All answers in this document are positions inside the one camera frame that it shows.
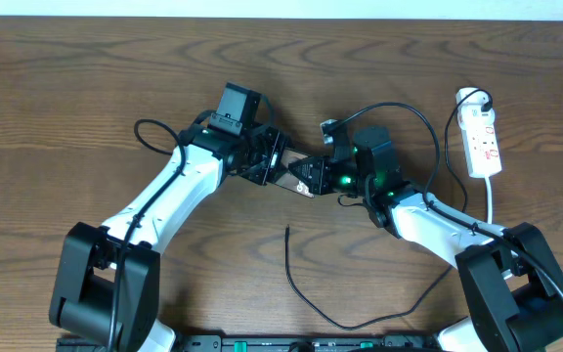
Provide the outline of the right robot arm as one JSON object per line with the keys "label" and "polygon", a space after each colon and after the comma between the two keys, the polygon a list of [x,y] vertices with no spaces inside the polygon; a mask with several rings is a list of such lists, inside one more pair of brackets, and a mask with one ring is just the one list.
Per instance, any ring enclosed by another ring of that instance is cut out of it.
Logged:
{"label": "right robot arm", "polygon": [[563,272],[541,231],[505,228],[441,203],[402,176],[388,130],[334,134],[334,156],[288,170],[310,193],[360,198],[370,220],[457,269],[469,315],[439,331],[447,351],[542,351],[563,338]]}

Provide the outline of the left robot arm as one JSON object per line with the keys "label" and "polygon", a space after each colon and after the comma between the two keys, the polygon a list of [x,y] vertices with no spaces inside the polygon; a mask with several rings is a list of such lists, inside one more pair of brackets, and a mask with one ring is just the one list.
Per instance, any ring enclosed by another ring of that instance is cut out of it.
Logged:
{"label": "left robot arm", "polygon": [[229,83],[219,106],[171,130],[168,163],[100,226],[65,236],[49,308],[52,325],[108,351],[169,351],[176,332],[158,319],[161,255],[195,208],[229,176],[271,182],[286,139],[256,119],[268,97]]}

